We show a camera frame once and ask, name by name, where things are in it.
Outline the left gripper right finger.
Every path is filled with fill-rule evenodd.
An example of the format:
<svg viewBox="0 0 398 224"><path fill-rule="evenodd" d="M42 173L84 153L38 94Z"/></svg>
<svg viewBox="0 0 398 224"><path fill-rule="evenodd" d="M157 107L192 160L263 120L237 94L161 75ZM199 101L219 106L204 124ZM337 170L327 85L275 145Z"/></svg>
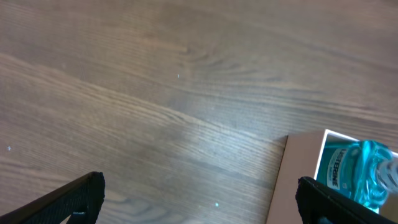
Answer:
<svg viewBox="0 0 398 224"><path fill-rule="evenodd" d="M306 224L395 224L311 177L299 178L295 199Z"/></svg>

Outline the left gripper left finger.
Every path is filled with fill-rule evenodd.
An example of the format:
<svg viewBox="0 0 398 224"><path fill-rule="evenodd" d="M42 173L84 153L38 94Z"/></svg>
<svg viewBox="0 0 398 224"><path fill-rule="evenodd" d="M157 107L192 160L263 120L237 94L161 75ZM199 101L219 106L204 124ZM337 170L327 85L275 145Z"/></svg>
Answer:
<svg viewBox="0 0 398 224"><path fill-rule="evenodd" d="M105 198L101 172L90 172L21 208L1 216L1 223L96 223Z"/></svg>

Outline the blue mouthwash bottle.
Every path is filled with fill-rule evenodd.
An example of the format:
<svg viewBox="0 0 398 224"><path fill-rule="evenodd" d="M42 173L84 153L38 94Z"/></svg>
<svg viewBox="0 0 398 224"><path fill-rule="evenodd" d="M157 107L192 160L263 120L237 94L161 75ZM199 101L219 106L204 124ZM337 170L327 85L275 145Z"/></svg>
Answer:
<svg viewBox="0 0 398 224"><path fill-rule="evenodd" d="M316 180L378 213L397 194L397 156L373 140L329 142Z"/></svg>

